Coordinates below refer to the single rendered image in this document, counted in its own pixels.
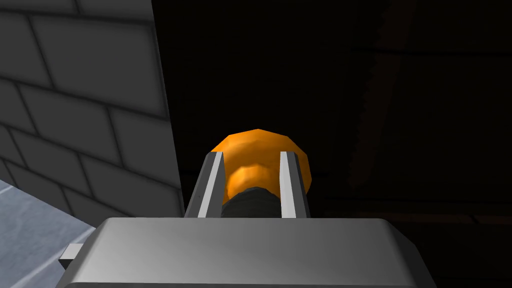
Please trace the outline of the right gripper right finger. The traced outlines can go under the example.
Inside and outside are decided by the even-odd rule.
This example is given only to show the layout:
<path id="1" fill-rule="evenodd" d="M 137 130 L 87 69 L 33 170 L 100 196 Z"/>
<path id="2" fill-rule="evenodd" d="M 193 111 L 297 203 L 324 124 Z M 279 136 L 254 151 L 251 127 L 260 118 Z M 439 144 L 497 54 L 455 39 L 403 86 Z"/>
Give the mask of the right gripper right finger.
<path id="1" fill-rule="evenodd" d="M 282 218 L 310 218 L 299 158 L 294 151 L 281 151 L 279 191 Z"/>

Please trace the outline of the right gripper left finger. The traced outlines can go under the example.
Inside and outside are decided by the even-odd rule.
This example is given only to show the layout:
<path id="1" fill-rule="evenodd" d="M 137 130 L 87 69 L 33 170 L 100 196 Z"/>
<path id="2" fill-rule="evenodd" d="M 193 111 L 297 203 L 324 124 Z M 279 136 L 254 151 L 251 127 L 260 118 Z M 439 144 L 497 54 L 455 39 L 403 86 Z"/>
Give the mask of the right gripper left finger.
<path id="1" fill-rule="evenodd" d="M 222 151 L 205 157 L 185 218 L 220 218 L 225 199 L 225 159 Z"/>

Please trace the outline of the orange and black door knob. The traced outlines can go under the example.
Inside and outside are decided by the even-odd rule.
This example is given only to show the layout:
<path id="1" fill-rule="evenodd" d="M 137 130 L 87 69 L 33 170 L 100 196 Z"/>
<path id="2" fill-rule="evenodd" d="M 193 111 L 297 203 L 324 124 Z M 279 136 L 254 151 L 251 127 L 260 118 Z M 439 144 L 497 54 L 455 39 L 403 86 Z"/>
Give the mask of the orange and black door knob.
<path id="1" fill-rule="evenodd" d="M 213 150 L 223 152 L 225 167 L 222 218 L 281 218 L 281 152 L 295 152 L 305 194 L 311 186 L 307 154 L 284 135 L 253 129 L 229 135 Z"/>

